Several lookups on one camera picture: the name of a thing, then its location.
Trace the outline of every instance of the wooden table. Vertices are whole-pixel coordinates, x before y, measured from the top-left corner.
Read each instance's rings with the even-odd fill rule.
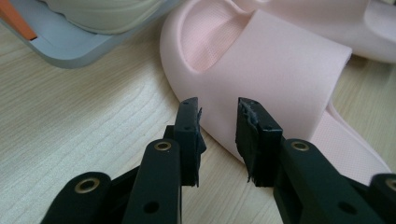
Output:
[[[115,178],[173,124],[178,101],[152,23],[96,63],[51,66],[0,27],[0,223],[38,223],[76,175]],[[396,171],[396,66],[352,57],[334,104]],[[184,223],[281,223],[272,189],[204,132],[201,187],[183,189]]]

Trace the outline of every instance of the white object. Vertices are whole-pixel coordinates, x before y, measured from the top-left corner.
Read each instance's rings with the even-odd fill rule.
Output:
[[[42,0],[76,26],[93,33],[114,35],[135,28],[164,3],[163,0]]]
[[[49,10],[46,3],[36,0],[10,0],[37,38],[28,41],[0,20],[21,41],[48,63],[62,68],[77,68],[92,63],[112,50],[122,40],[172,9],[178,0],[163,0],[163,4],[133,29],[119,35],[99,35],[85,31]]]

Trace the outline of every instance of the wood grain surface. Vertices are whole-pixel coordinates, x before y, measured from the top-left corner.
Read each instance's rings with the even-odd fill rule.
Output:
[[[163,18],[99,61],[65,70],[0,26],[0,223],[39,223],[76,175],[115,178],[173,124],[178,101],[163,73]],[[396,171],[396,66],[352,57],[335,107]],[[272,189],[204,132],[200,188],[183,188],[184,223],[281,223]]]

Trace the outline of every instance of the black plastic part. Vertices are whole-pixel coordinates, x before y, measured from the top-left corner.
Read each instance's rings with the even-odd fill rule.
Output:
[[[111,189],[103,204],[102,223],[121,223],[139,166],[111,181]]]
[[[248,180],[252,179],[256,187],[273,187],[283,130],[256,101],[239,98],[237,114],[235,143]]]
[[[122,223],[181,222],[180,149],[171,139],[146,148]]]
[[[206,150],[199,126],[201,113],[202,110],[198,110],[198,98],[181,102],[175,125],[167,126],[163,136],[174,139],[180,146],[182,186],[199,186],[201,154]]]
[[[287,175],[277,180],[275,198],[276,204],[284,204],[279,212],[285,223],[383,223],[311,143],[286,140],[279,158]],[[295,195],[302,205],[301,214],[288,217],[288,209],[293,207],[288,201],[295,200]]]
[[[386,223],[396,223],[396,174],[375,175],[366,199]]]
[[[76,176],[56,196],[41,223],[100,222],[103,218],[102,204],[110,186],[110,177],[102,173]]]

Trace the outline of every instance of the metal screw hole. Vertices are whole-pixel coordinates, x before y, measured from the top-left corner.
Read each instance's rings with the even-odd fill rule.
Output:
[[[90,177],[79,181],[76,184],[75,192],[76,193],[88,193],[95,190],[100,184],[100,180],[96,177]]]

